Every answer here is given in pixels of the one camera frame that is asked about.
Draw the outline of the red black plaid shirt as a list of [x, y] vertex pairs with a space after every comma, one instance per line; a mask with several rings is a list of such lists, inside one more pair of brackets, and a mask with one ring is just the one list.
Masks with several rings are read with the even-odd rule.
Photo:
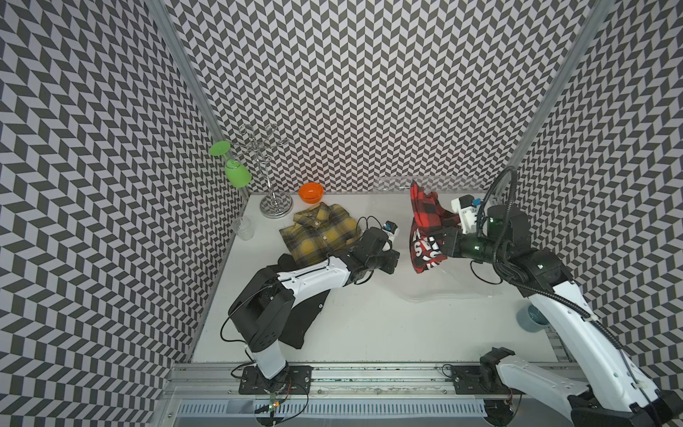
[[442, 253], [444, 238], [436, 236], [439, 230], [459, 226], [460, 216], [439, 203], [435, 191], [427, 193], [416, 181], [410, 186], [413, 220], [409, 232], [409, 254], [414, 271], [421, 274], [437, 267], [448, 257]]

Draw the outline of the clear plastic vacuum bag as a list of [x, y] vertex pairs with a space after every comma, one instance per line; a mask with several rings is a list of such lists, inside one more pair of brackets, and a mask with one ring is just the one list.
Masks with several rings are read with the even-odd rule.
[[366, 208], [366, 214], [398, 225], [399, 233], [393, 248], [400, 253], [400, 258], [392, 275], [379, 272], [371, 282], [396, 297], [416, 304], [437, 299], [483, 299], [502, 295], [505, 287], [496, 283], [499, 278], [493, 268], [478, 263], [471, 265], [467, 259], [446, 259], [423, 273], [414, 270], [410, 256], [413, 211], [409, 189], [412, 181], [417, 181], [428, 192], [435, 190], [446, 209], [450, 209], [451, 201], [459, 196], [484, 195], [480, 187], [444, 176], [388, 176], [375, 179], [372, 187], [375, 197]]

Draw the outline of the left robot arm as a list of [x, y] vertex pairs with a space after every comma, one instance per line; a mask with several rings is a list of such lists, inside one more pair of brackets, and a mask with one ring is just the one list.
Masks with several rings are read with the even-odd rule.
[[258, 270], [228, 310], [256, 368], [266, 380], [288, 369], [279, 340], [295, 307], [327, 291], [360, 285], [380, 270], [391, 275], [400, 253], [391, 242], [358, 243], [327, 256], [321, 263], [292, 272]]

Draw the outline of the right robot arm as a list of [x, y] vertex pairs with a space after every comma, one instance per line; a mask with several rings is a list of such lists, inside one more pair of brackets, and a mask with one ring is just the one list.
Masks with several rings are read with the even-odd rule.
[[498, 347], [480, 358], [471, 380], [476, 392], [520, 391], [575, 426], [662, 426], [681, 416], [681, 396], [657, 387], [627, 358], [560, 258], [531, 247], [526, 215], [512, 205], [485, 212], [470, 196], [452, 208], [460, 222], [439, 232], [443, 252], [490, 264], [549, 322], [585, 376], [575, 382]]

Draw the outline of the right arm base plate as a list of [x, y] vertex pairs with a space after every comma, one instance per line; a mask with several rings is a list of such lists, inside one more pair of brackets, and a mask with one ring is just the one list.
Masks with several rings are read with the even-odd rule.
[[458, 395], [521, 395], [522, 392], [503, 384], [494, 368], [480, 365], [453, 365], [446, 373]]

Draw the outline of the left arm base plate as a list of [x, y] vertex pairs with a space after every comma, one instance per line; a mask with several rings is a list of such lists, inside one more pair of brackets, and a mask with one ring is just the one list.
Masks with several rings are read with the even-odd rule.
[[311, 389], [313, 366], [287, 366], [272, 379], [267, 379], [256, 366], [242, 371], [238, 393], [240, 395], [306, 395]]

